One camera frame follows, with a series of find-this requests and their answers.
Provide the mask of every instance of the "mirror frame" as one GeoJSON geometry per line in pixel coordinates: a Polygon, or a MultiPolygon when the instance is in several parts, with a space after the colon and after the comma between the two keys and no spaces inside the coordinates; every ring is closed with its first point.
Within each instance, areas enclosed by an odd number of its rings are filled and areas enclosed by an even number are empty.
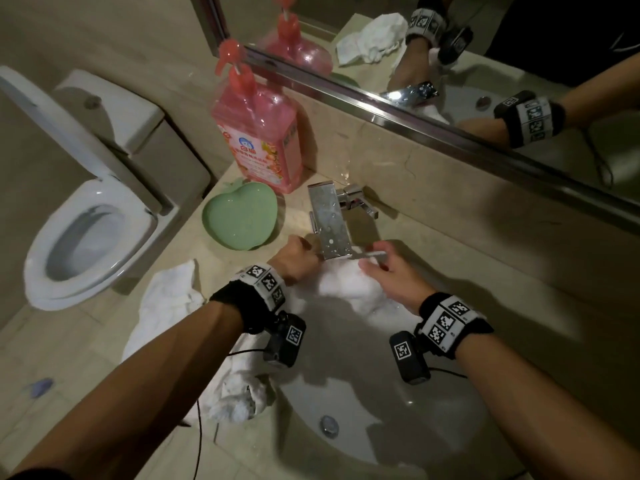
{"type": "MultiPolygon", "coordinates": [[[[230,33],[220,0],[191,0],[209,44],[218,47],[230,33]]],[[[418,144],[640,235],[640,203],[573,180],[564,172],[436,120],[422,119],[360,88],[342,85],[245,45],[253,71],[279,86],[316,99],[418,144]]]]}

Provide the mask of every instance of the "soap dispenser bottle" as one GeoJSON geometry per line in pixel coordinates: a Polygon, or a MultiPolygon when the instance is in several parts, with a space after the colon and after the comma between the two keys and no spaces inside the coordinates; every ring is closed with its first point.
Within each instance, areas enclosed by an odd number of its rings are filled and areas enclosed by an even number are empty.
{"type": "Polygon", "coordinates": [[[255,80],[243,64],[246,53],[236,40],[220,44],[216,74],[231,64],[219,89],[212,115],[242,174],[284,194],[302,176],[297,111],[292,101],[255,80]]]}
{"type": "Polygon", "coordinates": [[[313,72],[325,76],[331,74],[331,54],[324,47],[302,37],[298,16],[289,10],[296,0],[276,2],[282,6],[278,28],[258,42],[258,47],[313,72]]]}

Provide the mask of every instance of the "forearm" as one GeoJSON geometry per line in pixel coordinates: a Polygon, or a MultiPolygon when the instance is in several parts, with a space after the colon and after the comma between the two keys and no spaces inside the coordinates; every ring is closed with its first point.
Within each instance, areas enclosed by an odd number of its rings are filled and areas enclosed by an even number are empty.
{"type": "Polygon", "coordinates": [[[496,336],[469,335],[456,359],[505,435],[544,478],[640,476],[636,450],[496,336]]]}
{"type": "Polygon", "coordinates": [[[120,364],[16,471],[43,466],[76,480],[135,477],[195,404],[242,331],[234,307],[203,306],[120,364]]]}
{"type": "Polygon", "coordinates": [[[590,123],[640,105],[640,54],[633,55],[572,89],[560,99],[564,127],[590,123]]]}

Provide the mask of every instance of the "faucet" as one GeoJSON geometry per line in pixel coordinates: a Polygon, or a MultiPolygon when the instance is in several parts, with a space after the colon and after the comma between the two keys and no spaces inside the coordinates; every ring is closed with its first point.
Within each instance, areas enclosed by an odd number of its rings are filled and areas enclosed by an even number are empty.
{"type": "Polygon", "coordinates": [[[313,209],[309,212],[311,227],[320,238],[324,259],[354,254],[342,209],[362,207],[373,219],[378,218],[378,209],[364,198],[359,185],[336,189],[335,184],[329,181],[308,185],[307,188],[313,209]]]}

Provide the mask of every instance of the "wristband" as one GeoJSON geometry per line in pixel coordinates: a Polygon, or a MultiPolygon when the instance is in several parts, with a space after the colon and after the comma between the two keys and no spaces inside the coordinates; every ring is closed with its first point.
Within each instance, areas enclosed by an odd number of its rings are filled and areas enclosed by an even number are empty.
{"type": "Polygon", "coordinates": [[[509,145],[512,148],[520,148],[557,135],[564,128],[565,117],[564,108],[546,97],[512,105],[500,116],[507,126],[509,145]]]}
{"type": "Polygon", "coordinates": [[[434,355],[455,359],[469,333],[492,333],[486,318],[455,295],[435,293],[420,306],[423,321],[415,329],[420,345],[434,355]]]}
{"type": "Polygon", "coordinates": [[[443,15],[430,8],[418,8],[411,15],[405,42],[409,44],[416,37],[424,37],[432,47],[437,47],[446,27],[443,15]]]}
{"type": "Polygon", "coordinates": [[[276,322],[285,302],[284,281],[272,266],[254,264],[235,274],[209,300],[235,306],[242,316],[244,332],[256,335],[266,324],[276,322]]]}

